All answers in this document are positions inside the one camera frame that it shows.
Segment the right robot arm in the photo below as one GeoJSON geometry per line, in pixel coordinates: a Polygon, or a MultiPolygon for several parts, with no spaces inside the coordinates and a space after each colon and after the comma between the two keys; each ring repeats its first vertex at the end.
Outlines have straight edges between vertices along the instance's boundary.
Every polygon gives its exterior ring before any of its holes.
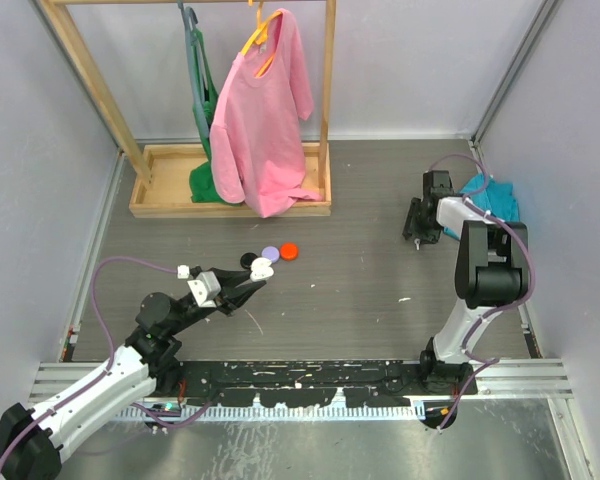
{"type": "Polygon", "coordinates": [[[432,394],[471,375],[469,362],[489,324],[526,300],[532,287],[527,227],[479,208],[454,191],[449,172],[430,170],[422,195],[411,200],[403,237],[417,247],[433,245],[445,229],[459,239],[456,303],[420,354],[418,380],[432,394]]]}

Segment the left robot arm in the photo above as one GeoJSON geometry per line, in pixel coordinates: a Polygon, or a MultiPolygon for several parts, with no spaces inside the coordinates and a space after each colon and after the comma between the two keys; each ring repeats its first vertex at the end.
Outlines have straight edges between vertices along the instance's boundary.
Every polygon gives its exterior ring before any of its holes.
{"type": "Polygon", "coordinates": [[[168,396],[180,384],[177,336],[214,312],[241,308],[267,280],[261,272],[176,270],[189,291],[181,298],[150,293],[141,302],[136,327],[91,372],[45,401],[16,403],[0,418],[0,479],[54,479],[63,464],[124,408],[139,408],[152,393],[168,396]]]}

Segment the orange earbud charging case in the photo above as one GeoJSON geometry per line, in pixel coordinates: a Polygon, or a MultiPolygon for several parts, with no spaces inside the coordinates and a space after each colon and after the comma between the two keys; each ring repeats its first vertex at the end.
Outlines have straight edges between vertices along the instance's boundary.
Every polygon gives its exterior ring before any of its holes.
{"type": "Polygon", "coordinates": [[[299,247],[294,243],[285,243],[279,248],[280,258],[285,261],[293,261],[299,256],[299,247]]]}

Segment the purple earbud charging case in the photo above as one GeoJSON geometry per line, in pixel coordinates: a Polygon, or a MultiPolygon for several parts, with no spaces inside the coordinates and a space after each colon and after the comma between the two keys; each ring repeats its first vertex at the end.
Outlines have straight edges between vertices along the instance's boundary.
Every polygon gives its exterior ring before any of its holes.
{"type": "Polygon", "coordinates": [[[280,259],[280,251],[275,246],[266,246],[261,251],[261,256],[270,260],[272,263],[276,263],[280,259]]]}

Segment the black earbud charging case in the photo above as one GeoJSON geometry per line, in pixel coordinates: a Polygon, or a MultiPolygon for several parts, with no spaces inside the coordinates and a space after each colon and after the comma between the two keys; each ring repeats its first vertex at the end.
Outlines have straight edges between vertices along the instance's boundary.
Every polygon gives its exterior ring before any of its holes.
{"type": "Polygon", "coordinates": [[[243,269],[250,269],[258,255],[253,252],[246,252],[240,257],[240,266],[243,269]]]}

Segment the white earbud charging case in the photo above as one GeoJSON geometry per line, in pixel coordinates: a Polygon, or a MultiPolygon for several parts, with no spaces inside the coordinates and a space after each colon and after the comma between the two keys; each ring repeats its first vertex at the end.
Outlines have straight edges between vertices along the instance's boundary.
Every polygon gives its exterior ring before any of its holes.
{"type": "Polygon", "coordinates": [[[266,281],[274,275],[272,261],[265,257],[256,258],[250,266],[250,280],[252,282],[266,281]]]}

